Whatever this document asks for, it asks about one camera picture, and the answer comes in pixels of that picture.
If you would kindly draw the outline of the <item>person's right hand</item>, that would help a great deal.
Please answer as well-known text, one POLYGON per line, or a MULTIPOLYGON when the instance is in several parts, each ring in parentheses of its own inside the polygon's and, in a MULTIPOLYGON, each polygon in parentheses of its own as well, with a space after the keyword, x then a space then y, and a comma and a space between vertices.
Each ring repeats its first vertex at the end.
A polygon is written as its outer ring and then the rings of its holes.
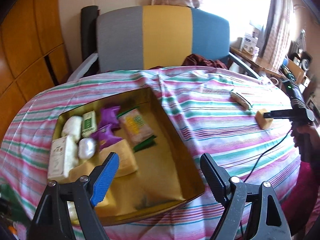
POLYGON ((291 136, 299 148, 301 160, 311 165, 319 164, 319 133, 312 125, 292 125, 291 136))

